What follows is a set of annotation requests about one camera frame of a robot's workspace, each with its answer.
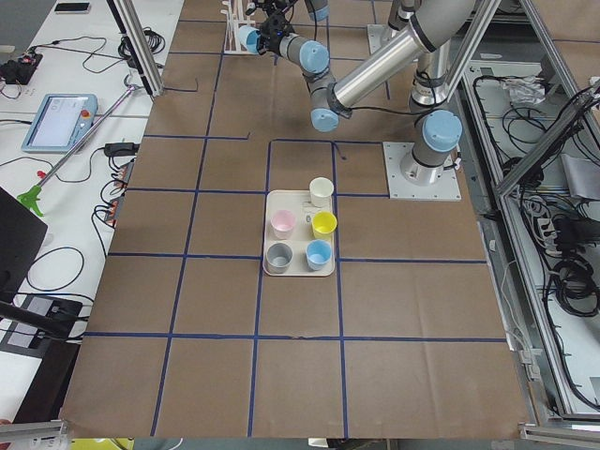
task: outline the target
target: metal base plate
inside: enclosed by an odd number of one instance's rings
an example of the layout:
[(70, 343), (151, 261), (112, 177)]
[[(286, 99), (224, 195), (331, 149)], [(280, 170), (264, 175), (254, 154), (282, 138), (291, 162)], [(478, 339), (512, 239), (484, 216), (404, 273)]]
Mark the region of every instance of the metal base plate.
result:
[[(400, 171), (400, 161), (413, 148), (413, 142), (384, 142), (385, 172), (390, 199), (428, 200), (458, 202), (462, 199), (455, 171), (443, 171), (438, 182), (431, 186), (421, 187), (408, 181)], [(452, 159), (444, 162), (444, 166), (452, 164)]]
[(382, 46), (382, 34), (385, 31), (385, 25), (367, 25), (368, 49), (374, 54)]

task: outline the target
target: cup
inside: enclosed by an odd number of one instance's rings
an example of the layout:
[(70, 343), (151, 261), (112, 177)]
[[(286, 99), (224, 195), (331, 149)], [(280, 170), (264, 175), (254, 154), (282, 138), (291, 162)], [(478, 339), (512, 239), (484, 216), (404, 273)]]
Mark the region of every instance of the cup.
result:
[(290, 239), (296, 226), (296, 216), (292, 211), (279, 209), (271, 216), (271, 226), (277, 239)]
[(310, 242), (307, 247), (308, 267), (312, 270), (321, 270), (331, 260), (331, 246), (328, 242), (317, 239)]
[(310, 191), (310, 202), (318, 208), (323, 208), (329, 205), (331, 194), (334, 193), (334, 184), (320, 176), (310, 182), (308, 190)]
[(312, 218), (312, 233), (316, 239), (329, 239), (337, 226), (338, 220), (327, 211), (321, 211)]
[(283, 274), (292, 261), (292, 248), (282, 242), (276, 242), (266, 250), (266, 265), (270, 273)]

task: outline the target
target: floor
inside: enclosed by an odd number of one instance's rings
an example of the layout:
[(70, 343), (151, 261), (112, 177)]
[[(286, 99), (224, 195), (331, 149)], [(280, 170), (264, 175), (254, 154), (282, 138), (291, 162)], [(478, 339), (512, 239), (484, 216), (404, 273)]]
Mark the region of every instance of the floor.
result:
[[(43, 18), (47, 15), (53, 1), (37, 0), (30, 2), (32, 5), (28, 9), (23, 8), (23, 0), (21, 1), (4, 1), (0, 4), (0, 42), (16, 45), (17, 49), (24, 49), (27, 43), (37, 31), (37, 26)], [(28, 14), (25, 18), (14, 20), (16, 17), (23, 16), (23, 12), (27, 10)], [(162, 440), (138, 440), (136, 448), (141, 449), (168, 449), (176, 441), (165, 442)], [(275, 441), (259, 441), (259, 440), (185, 440), (180, 448), (212, 448), (212, 449), (234, 449), (234, 448), (267, 448), (272, 445), (271, 448), (286, 448), (286, 449), (300, 449), (307, 448), (306, 441), (304, 440), (275, 440)], [(530, 442), (516, 442), (516, 448), (531, 448), (535, 444)], [(494, 448), (490, 442), (423, 442), (423, 441), (404, 441), (400, 444), (401, 448), (409, 449), (437, 449), (437, 448)], [(372, 445), (371, 448), (385, 448), (382, 443)]]

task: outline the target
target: white cup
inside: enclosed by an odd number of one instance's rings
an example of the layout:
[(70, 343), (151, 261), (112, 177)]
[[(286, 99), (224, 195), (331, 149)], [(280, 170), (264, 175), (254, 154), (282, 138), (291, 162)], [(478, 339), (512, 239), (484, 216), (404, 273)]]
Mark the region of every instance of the white cup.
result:
[(320, 176), (310, 182), (308, 190), (310, 191), (310, 202), (318, 208), (323, 208), (329, 205), (329, 199), (334, 193), (334, 184), (331, 180)]

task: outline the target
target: table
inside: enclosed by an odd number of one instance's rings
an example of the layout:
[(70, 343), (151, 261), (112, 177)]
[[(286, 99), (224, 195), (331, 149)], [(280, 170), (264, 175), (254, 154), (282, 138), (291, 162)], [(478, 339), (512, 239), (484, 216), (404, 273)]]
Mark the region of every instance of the table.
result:
[[(330, 7), (341, 77), (368, 54), (365, 2)], [(516, 437), (529, 418), (464, 174), (461, 202), (389, 200), (381, 141), (413, 123), (356, 112), (318, 133), (298, 67), (223, 54), (209, 12), (184, 5), (165, 77), (204, 83), (155, 101), (62, 418), (78, 437)], [(402, 108), (411, 81), (365, 103)], [(336, 272), (266, 276), (266, 194), (316, 176), (336, 186)]]
[[(57, 39), (89, 36), (106, 38), (107, 44), (100, 53), (118, 55), (120, 43), (119, 30), (114, 22), (105, 0), (92, 0), (89, 14), (55, 14), (51, 12), (32, 45), (47, 44)], [(160, 0), (137, 0), (134, 6), (142, 26), (151, 26), (165, 37), (165, 50), (156, 55), (157, 63), (164, 65), (167, 51), (173, 41), (174, 27), (179, 17), (183, 0), (162, 2)], [(97, 40), (83, 39), (64, 42), (59, 47), (91, 52), (98, 47)], [(98, 114), (103, 114), (123, 93), (123, 80), (135, 70), (125, 62), (117, 64), (101, 74), (94, 74), (82, 66), (86, 54), (65, 52), (48, 48), (37, 49), (44, 55), (36, 73), (27, 86), (23, 87), (18, 101), (0, 97), (0, 112), (35, 113), (41, 100), (49, 93), (93, 93), (98, 98)], [(114, 63), (114, 59), (94, 57), (87, 63), (93, 70), (102, 70)], [(131, 81), (141, 84), (139, 76), (134, 74)], [(147, 117), (152, 108), (150, 97), (139, 97), (135, 101), (126, 100), (116, 115)]]
[[(83, 35), (102, 36), (109, 40), (104, 52), (116, 54), (118, 31), (113, 16), (105, 1), (92, 0), (91, 3), (92, 8), (88, 15), (69, 16), (51, 13), (41, 26), (33, 43), (39, 44), (57, 38), (75, 38)], [(142, 24), (152, 26), (166, 39), (165, 51), (157, 55), (157, 61), (164, 64), (167, 51), (173, 42), (174, 27), (183, 1), (138, 0), (134, 3)], [(73, 48), (85, 49), (85, 47), (75, 45)], [(42, 51), (41, 49), (40, 51), (44, 52), (44, 60), (31, 83), (24, 87), (21, 97), (17, 100), (0, 97), (0, 118), (31, 121), (41, 100), (48, 93), (94, 93), (98, 97), (98, 113), (102, 113), (125, 89), (123, 79), (129, 74), (125, 64), (119, 64), (101, 75), (94, 75), (81, 67), (85, 55), (51, 50)], [(136, 78), (139, 79), (134, 76), (132, 81), (136, 82)], [(84, 150), (74, 156), (61, 170), (61, 176), (65, 179), (85, 177), (91, 151), (104, 143), (121, 141), (139, 143), (151, 107), (152, 101), (143, 91), (135, 93), (115, 112), (114, 117), (108, 118), (105, 124), (98, 129)], [(27, 127), (23, 125), (2, 125), (0, 127), (0, 164), (14, 158), (27, 156), (20, 150), (26, 131)], [(60, 158), (57, 155), (29, 156), (51, 163)], [(94, 156), (92, 176), (85, 183), (73, 185), (60, 183), (57, 180), (50, 181), (44, 188), (42, 200), (39, 202), (40, 209), (45, 213), (44, 221), (49, 225), (47, 243), (42, 247), (40, 253), (61, 246), (73, 246), (80, 249), (85, 257), (85, 267), (77, 280), (68, 286), (68, 292), (80, 293), (92, 298), (96, 294), (100, 274), (104, 267), (104, 257), (90, 216), (94, 205), (100, 203), (98, 196), (100, 188), (111, 179), (111, 172), (106, 161), (107, 159), (102, 155)], [(43, 162), (20, 160), (10, 166), (0, 168), (0, 186), (16, 196), (27, 191), (38, 181), (36, 176), (38, 170), (48, 171), (49, 167)], [(113, 232), (101, 224), (98, 226), (104, 244), (108, 247)], [(73, 255), (74, 253), (70, 254), (69, 252), (56, 252), (52, 257), (42, 260), (32, 269), (32, 279), (39, 287), (46, 288), (58, 286), (61, 280), (69, 281), (74, 275), (70, 269), (75, 270), (79, 262), (73, 259)], [(63, 264), (70, 269), (62, 270)], [(16, 302), (21, 301), (21, 297), (18, 296)], [(89, 307), (83, 309), (82, 315), (87, 315), (87, 313), (89, 313)], [(82, 330), (83, 325), (76, 324), (72, 336), (78, 335)], [(0, 417), (12, 419), (36, 374), (39, 360), (0, 352), (0, 364), (5, 368), (0, 375), (0, 382), (3, 385), (2, 394), (0, 394)]]
[[(14, 115), (0, 113), (0, 118), (9, 118)], [(84, 178), (88, 171), (88, 160), (90, 154), (107, 142), (139, 142), (143, 135), (145, 120), (141, 118), (109, 118), (106, 124), (98, 129), (96, 136), (84, 147), (84, 150), (64, 167), (59, 173), (67, 180)], [(27, 132), (27, 126), (3, 125), (2, 133), (2, 156), (0, 164), (14, 158), (24, 156), (21, 152), (21, 142)], [(57, 155), (32, 155), (33, 158), (56, 162), (60, 157)], [(27, 191), (33, 186), (38, 178), (36, 172), (48, 171), (49, 165), (38, 161), (20, 160), (9, 166), (0, 168), (0, 186), (13, 196)], [(104, 266), (102, 249), (92, 227), (90, 216), (95, 204), (100, 203), (100, 188), (111, 179), (112, 171), (108, 167), (107, 159), (103, 155), (95, 155), (92, 166), (91, 178), (82, 184), (66, 184), (54, 179), (50, 181), (41, 194), (39, 208), (44, 213), (43, 220), (48, 224), (48, 232), (45, 244), (40, 254), (53, 248), (71, 246), (82, 251), (85, 258), (85, 266), (82, 274), (75, 282), (61, 292), (79, 293), (94, 298), (98, 287), (100, 274)], [(98, 229), (108, 247), (113, 237), (113, 232), (108, 227), (98, 224)], [(74, 252), (56, 252), (53, 256), (36, 264), (30, 275), (32, 280), (44, 289), (60, 286), (73, 279), (77, 273), (80, 261)], [(25, 282), (22, 291), (34, 292)], [(81, 298), (65, 296), (73, 300)], [(19, 304), (23, 296), (16, 297)], [(89, 302), (82, 300), (87, 306), (82, 311), (88, 315)], [(2, 328), (7, 328), (2, 321)], [(72, 336), (77, 336), (83, 330), (81, 324), (76, 324)], [(39, 359), (20, 356), (11, 353), (0, 352), (0, 364), (6, 370), (0, 375), (0, 381), (5, 386), (0, 396), (0, 417), (11, 419), (21, 405), (21, 401), (29, 384), (38, 369)]]

